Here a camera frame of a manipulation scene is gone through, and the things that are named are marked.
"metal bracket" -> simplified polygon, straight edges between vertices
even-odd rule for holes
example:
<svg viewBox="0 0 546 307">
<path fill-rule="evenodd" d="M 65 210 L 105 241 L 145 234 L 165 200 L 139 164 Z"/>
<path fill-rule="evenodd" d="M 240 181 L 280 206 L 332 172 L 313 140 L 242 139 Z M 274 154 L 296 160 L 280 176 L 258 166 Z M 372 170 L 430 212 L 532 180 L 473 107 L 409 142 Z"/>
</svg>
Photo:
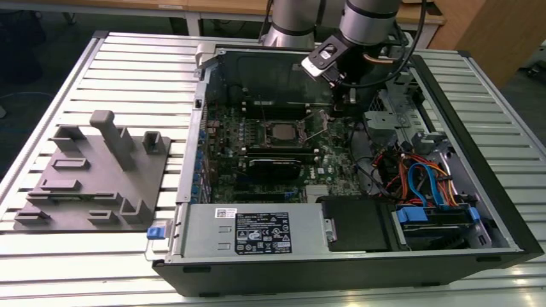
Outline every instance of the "metal bracket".
<svg viewBox="0 0 546 307">
<path fill-rule="evenodd" d="M 416 149 L 416 152 L 420 155 L 428 155 L 433 152 L 433 149 L 437 145 L 437 142 L 444 141 L 448 138 L 442 132 L 418 132 L 412 137 L 412 143 Z"/>
<path fill-rule="evenodd" d="M 202 67 L 204 63 L 213 59 L 217 54 L 217 43 L 201 43 L 198 45 L 198 50 L 196 51 L 196 63 L 198 68 Z"/>
<path fill-rule="evenodd" d="M 397 127 L 409 127 L 408 121 L 388 111 L 369 111 L 365 113 L 368 126 L 373 129 L 392 130 Z"/>
</svg>

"aluminum extrusion table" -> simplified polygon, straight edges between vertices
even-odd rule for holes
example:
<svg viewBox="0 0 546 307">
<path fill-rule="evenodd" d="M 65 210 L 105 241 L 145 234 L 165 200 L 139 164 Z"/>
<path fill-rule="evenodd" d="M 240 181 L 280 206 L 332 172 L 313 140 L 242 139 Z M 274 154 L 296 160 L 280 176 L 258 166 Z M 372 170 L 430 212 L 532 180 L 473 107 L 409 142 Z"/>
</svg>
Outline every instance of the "aluminum extrusion table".
<svg viewBox="0 0 546 307">
<path fill-rule="evenodd" d="M 450 285 L 222 298 L 182 297 L 155 274 L 151 261 L 167 241 L 145 233 L 11 234 L 26 191 L 38 183 L 57 146 L 57 125 L 87 125 L 95 109 L 117 112 L 131 135 L 159 130 L 171 145 L 155 219 L 174 217 L 197 78 L 196 51 L 204 41 L 252 40 L 110 33 L 94 38 L 0 183 L 0 306 L 200 304 L 238 306 L 540 306 L 546 301 L 546 257 L 481 272 Z M 476 62 L 452 51 L 420 51 L 460 117 L 546 248 L 545 148 Z M 430 106 L 433 122 L 434 113 Z"/>
</svg>

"warning label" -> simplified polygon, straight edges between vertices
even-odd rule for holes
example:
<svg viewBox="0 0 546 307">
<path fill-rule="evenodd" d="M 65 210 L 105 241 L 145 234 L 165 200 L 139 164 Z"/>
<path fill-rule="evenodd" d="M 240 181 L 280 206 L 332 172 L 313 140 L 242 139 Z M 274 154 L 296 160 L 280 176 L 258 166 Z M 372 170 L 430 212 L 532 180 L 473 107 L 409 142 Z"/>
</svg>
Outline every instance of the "warning label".
<svg viewBox="0 0 546 307">
<path fill-rule="evenodd" d="M 292 253 L 289 213 L 237 214 L 236 252 L 240 255 Z"/>
</svg>

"vertical post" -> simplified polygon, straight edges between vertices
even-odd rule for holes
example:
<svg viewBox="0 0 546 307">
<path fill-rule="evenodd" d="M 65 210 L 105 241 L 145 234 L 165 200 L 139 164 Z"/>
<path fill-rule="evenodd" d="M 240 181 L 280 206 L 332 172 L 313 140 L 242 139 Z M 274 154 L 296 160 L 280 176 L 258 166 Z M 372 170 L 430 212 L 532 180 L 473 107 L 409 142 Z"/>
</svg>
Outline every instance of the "vertical post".
<svg viewBox="0 0 546 307">
<path fill-rule="evenodd" d="M 127 148 L 127 143 L 123 141 L 122 136 L 119 135 L 118 128 L 114 124 L 114 112 L 106 110 L 95 110 L 91 115 L 90 124 L 95 127 L 105 138 L 106 146 L 109 147 L 110 152 L 113 153 L 119 166 L 125 171 L 134 169 L 135 161 L 130 154 L 131 149 Z"/>
</svg>

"black cable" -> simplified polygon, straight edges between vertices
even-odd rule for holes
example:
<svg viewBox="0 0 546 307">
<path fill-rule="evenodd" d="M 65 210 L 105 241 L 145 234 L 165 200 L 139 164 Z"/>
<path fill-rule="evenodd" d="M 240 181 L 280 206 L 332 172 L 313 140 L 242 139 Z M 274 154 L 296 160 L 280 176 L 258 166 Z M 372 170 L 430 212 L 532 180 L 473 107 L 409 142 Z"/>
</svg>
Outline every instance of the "black cable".
<svg viewBox="0 0 546 307">
<path fill-rule="evenodd" d="M 396 76 L 402 72 L 402 69 L 408 65 L 408 62 L 410 61 L 412 55 L 416 51 L 416 48 L 418 47 L 418 41 L 421 39 L 421 34 L 424 32 L 424 26 L 425 26 L 425 17 L 428 15 L 428 0 L 422 0 L 422 7 L 421 7 L 421 15 L 420 15 L 420 24 L 418 24 L 418 32 L 416 33 L 416 39 L 413 40 L 413 44 L 410 47 L 410 51 L 408 52 L 408 56 L 404 59 L 402 63 L 400 64 L 398 68 L 392 72 L 384 79 L 365 83 L 365 84 L 350 84 L 346 82 L 340 83 L 341 86 L 346 86 L 348 88 L 369 88 L 372 86 L 380 85 L 382 83 L 386 83 L 389 80 L 394 79 Z"/>
<path fill-rule="evenodd" d="M 269 0 L 268 1 L 268 7 L 266 7 L 266 18 L 264 19 L 262 28 L 260 30 L 258 43 L 262 43 L 264 30 L 266 29 L 266 24 L 269 22 L 272 6 L 273 5 L 274 5 L 274 0 Z"/>
<path fill-rule="evenodd" d="M 364 174 L 368 178 L 370 178 L 370 180 L 372 180 L 373 183 L 377 185 L 377 188 L 380 189 L 380 191 L 382 192 L 382 194 L 384 194 L 385 196 L 390 196 L 392 194 L 390 194 L 389 191 L 384 188 L 382 183 L 381 183 L 380 181 L 377 181 L 377 179 L 374 178 L 374 176 L 362 168 L 362 166 L 358 164 L 358 161 L 356 161 L 356 157 L 354 157 L 354 155 L 353 155 L 353 146 L 352 146 L 352 143 L 353 143 L 353 137 L 354 137 L 354 135 L 356 135 L 357 125 L 358 125 L 358 123 L 356 123 L 356 126 L 354 126 L 354 128 L 353 128 L 353 130 L 352 130 L 352 135 L 349 136 L 349 139 L 348 139 L 348 144 L 349 144 L 349 157 L 352 158 L 352 161 L 353 161 L 353 163 L 354 163 L 356 166 L 357 166 L 357 170 L 358 170 L 360 172 L 362 172 L 362 174 Z"/>
</svg>

